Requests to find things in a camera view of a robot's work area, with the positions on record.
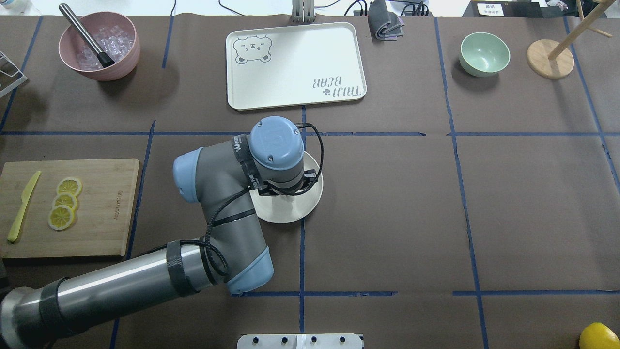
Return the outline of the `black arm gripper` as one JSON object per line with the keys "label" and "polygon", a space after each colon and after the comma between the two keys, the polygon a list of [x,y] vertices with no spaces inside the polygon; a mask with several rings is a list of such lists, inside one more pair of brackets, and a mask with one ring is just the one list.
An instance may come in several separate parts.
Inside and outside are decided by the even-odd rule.
{"label": "black arm gripper", "polygon": [[299,196],[302,195],[318,181],[316,170],[305,171],[303,167],[293,167],[287,170],[273,170],[259,167],[262,186],[258,193],[260,196]]}

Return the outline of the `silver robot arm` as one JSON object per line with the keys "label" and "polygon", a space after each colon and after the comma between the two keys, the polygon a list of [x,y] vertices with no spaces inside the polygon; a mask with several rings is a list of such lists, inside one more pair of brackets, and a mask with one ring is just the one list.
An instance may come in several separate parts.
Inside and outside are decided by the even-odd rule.
{"label": "silver robot arm", "polygon": [[39,349],[218,284],[231,294],[265,285],[273,264],[250,193],[301,196],[316,185],[321,170],[304,170],[308,127],[269,116],[248,135],[177,157],[173,179],[184,200],[201,205],[204,234],[40,289],[13,289],[1,303],[1,347]]}

